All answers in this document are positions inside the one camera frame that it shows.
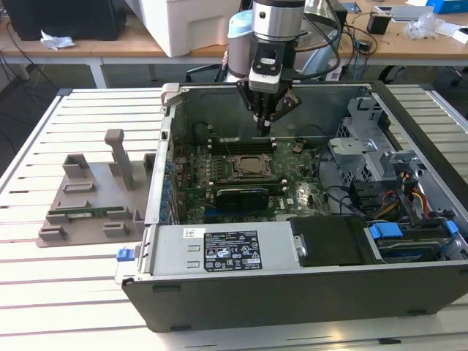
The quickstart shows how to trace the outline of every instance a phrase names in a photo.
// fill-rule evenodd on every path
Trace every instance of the motherboard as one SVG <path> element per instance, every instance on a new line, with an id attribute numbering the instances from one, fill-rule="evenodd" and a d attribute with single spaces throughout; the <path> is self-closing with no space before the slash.
<path id="1" fill-rule="evenodd" d="M 274 222 L 331 214 L 305 140 L 209 143 L 174 152 L 181 224 Z"/>

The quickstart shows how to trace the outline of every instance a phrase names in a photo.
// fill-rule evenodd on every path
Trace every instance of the floor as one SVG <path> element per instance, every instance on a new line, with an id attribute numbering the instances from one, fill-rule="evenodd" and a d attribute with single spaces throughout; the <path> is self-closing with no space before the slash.
<path id="1" fill-rule="evenodd" d="M 105 67 L 105 74 L 112 88 L 151 87 L 168 82 L 184 82 L 185 72 L 194 67 L 196 66 L 156 65 L 156 82 L 150 81 L 146 65 L 109 65 Z M 59 88 L 95 87 L 87 66 L 50 65 L 39 68 Z M 383 68 L 370 67 L 363 80 L 377 79 Z M 397 72 L 398 67 L 389 77 L 393 78 Z M 214 74 L 215 72 L 196 74 L 193 81 L 209 82 L 213 80 Z M 30 80 L 25 83 L 13 80 L 13 83 L 0 93 L 0 174 L 7 169 L 56 95 L 55 89 L 39 75 L 38 69 L 33 69 L 30 76 Z M 407 67 L 397 74 L 393 83 L 429 83 L 463 116 L 468 116 L 468 80 L 453 87 L 450 85 L 453 79 L 453 73 L 445 67 Z"/>

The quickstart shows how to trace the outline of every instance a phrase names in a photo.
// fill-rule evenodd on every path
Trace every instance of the white box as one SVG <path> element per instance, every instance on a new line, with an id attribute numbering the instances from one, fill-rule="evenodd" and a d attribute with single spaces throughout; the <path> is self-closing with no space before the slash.
<path id="1" fill-rule="evenodd" d="M 126 0 L 169 57 L 211 45 L 227 45 L 236 0 Z"/>

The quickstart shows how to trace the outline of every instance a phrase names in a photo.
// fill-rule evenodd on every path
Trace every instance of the metal slatted table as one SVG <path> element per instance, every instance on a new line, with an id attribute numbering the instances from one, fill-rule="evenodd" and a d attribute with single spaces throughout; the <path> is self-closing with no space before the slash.
<path id="1" fill-rule="evenodd" d="M 434 92 L 391 89 L 468 176 L 461 116 Z M 34 241 L 67 154 L 83 152 L 89 162 L 109 162 L 105 131 L 122 128 L 130 159 L 143 159 L 157 147 L 159 95 L 159 89 L 142 88 L 74 90 L 56 97 L 0 179 L 0 350 L 466 349 L 468 295 L 433 316 L 155 334 L 114 282 L 122 244 L 37 248 Z M 379 344 L 381 338 L 401 344 Z"/>

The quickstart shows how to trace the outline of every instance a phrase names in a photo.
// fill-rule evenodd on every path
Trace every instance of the yellow wire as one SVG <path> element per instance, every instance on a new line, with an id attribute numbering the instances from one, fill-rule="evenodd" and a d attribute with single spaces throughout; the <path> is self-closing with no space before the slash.
<path id="1" fill-rule="evenodd" d="M 398 204 L 400 203 L 399 200 L 395 201 L 394 203 L 392 203 L 390 206 L 388 206 L 385 210 L 383 210 L 382 212 L 380 212 L 379 214 L 377 214 L 375 216 L 375 218 L 379 218 L 381 216 L 383 216 L 384 214 L 387 214 L 388 212 L 392 211 Z"/>
<path id="2" fill-rule="evenodd" d="M 421 210 L 423 211 L 423 214 L 424 214 L 424 201 L 423 201 L 423 198 L 417 192 L 412 192 L 412 194 L 414 196 L 416 196 L 419 199 L 419 201 L 421 201 Z"/>

